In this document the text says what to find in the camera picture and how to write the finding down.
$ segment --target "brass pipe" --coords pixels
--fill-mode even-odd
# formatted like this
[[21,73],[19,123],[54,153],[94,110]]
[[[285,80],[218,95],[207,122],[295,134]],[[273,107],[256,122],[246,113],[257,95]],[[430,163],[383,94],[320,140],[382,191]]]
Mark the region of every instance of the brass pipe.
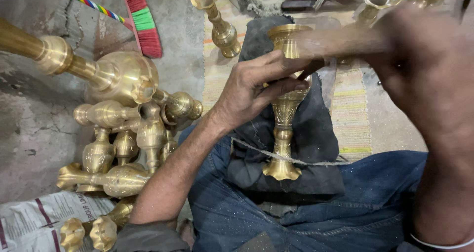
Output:
[[43,41],[9,24],[4,18],[0,18],[0,32],[0,50],[26,56],[33,60],[43,54]]
[[153,78],[158,86],[158,71],[153,62],[137,52],[113,52],[97,62],[74,55],[63,38],[33,37],[0,19],[0,50],[32,58],[47,75],[69,72],[88,81],[86,99],[93,103],[115,100],[135,107],[131,91],[140,76]]

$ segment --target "forearm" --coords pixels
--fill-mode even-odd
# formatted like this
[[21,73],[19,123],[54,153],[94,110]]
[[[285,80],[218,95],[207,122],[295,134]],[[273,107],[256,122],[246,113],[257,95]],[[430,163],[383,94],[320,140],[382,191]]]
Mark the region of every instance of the forearm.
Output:
[[[440,149],[430,152],[415,199],[415,236],[444,246],[465,243],[474,238],[473,207],[472,161]],[[472,247],[457,251],[471,251]]]
[[202,162],[228,132],[218,125],[212,110],[201,119],[146,183],[134,206],[131,223],[171,223],[177,218]]

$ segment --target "broom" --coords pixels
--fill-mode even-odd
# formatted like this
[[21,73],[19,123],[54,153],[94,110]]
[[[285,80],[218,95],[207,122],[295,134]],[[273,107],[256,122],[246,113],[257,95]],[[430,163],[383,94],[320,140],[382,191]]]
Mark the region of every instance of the broom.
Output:
[[146,55],[150,58],[162,57],[162,49],[157,32],[157,26],[153,21],[146,0],[125,0],[129,16],[127,19],[105,9],[103,6],[97,5],[91,0],[78,1],[108,15],[112,19],[118,20],[129,30],[133,31],[141,55]]

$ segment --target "green broom bristles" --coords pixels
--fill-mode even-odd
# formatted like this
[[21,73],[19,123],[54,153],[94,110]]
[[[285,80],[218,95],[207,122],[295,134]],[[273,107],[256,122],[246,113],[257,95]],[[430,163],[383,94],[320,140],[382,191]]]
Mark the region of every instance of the green broom bristles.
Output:
[[150,8],[146,7],[142,10],[132,13],[133,22],[137,31],[143,31],[156,28],[153,17],[150,13]]

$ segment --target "white bracelet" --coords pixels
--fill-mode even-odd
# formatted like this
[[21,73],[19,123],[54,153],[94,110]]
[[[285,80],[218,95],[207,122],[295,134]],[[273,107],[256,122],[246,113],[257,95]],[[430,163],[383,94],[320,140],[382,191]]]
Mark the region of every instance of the white bracelet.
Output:
[[418,239],[416,239],[416,237],[413,235],[413,234],[410,234],[413,239],[415,239],[415,241],[417,241],[418,243],[421,243],[425,246],[429,246],[429,247],[432,247],[432,248],[437,248],[437,249],[457,249],[457,248],[461,248],[461,247],[465,247],[465,246],[468,246],[472,243],[474,243],[474,239],[472,239],[471,241],[468,241],[466,243],[462,243],[462,244],[459,244],[459,245],[453,245],[453,246],[442,246],[442,245],[435,245],[435,244],[429,244],[429,243],[425,243],[423,241],[420,241]]

